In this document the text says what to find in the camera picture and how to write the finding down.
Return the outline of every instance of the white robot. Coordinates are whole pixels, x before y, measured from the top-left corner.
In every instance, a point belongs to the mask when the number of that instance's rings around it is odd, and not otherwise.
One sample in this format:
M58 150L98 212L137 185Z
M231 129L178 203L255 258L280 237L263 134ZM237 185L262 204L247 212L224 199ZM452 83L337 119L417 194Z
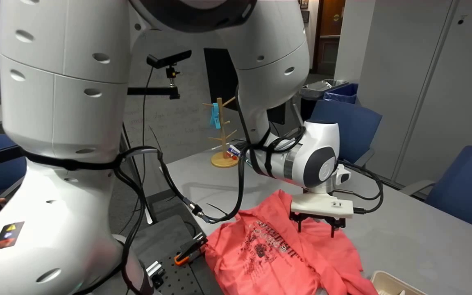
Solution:
M296 0L3 0L3 127L29 160L0 212L0 295L114 293L116 281L154 291L132 253L117 268L122 245L108 227L111 170L55 165L117 155L129 50L145 29L216 31L237 71L249 140L285 149L255 149L253 168L311 191L293 199L296 212L352 214L350 201L326 193L337 165L335 124L306 122L296 140L268 132L267 108L286 101L308 73Z

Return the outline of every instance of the printed graphic on shirt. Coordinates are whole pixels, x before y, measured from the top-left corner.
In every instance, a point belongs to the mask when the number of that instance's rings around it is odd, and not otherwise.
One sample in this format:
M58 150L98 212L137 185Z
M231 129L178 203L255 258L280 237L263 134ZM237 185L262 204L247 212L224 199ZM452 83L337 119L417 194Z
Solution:
M13 247L17 242L24 222L9 222L0 232L0 248Z
M270 273L268 268L276 258L294 258L296 262L299 260L298 253L267 222L258 222L250 229L240 250L250 253L249 270L255 280Z

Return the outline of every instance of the white wall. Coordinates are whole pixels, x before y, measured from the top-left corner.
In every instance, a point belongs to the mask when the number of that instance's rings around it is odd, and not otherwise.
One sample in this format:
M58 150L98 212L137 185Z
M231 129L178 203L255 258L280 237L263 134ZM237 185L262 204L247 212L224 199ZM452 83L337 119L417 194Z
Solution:
M358 81L376 0L345 0L335 80Z
M472 144L472 0L460 0L396 180L401 183L435 180L468 144Z
M378 111L368 168L394 178L450 0L376 0L358 98Z

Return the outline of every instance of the small container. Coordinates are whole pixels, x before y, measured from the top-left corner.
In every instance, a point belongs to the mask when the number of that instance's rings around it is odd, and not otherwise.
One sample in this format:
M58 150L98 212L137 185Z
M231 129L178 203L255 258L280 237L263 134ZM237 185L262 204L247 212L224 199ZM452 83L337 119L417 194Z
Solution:
M370 280L373 286L376 288L378 295L401 295L401 293L403 295L426 295L416 286L383 270L373 271Z

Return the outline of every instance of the door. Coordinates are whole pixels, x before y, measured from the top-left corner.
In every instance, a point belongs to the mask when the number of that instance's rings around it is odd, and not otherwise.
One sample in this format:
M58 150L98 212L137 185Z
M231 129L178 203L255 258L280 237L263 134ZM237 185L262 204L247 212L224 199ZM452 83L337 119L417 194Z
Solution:
M345 0L321 0L319 3L312 68L326 78L334 76L344 4Z

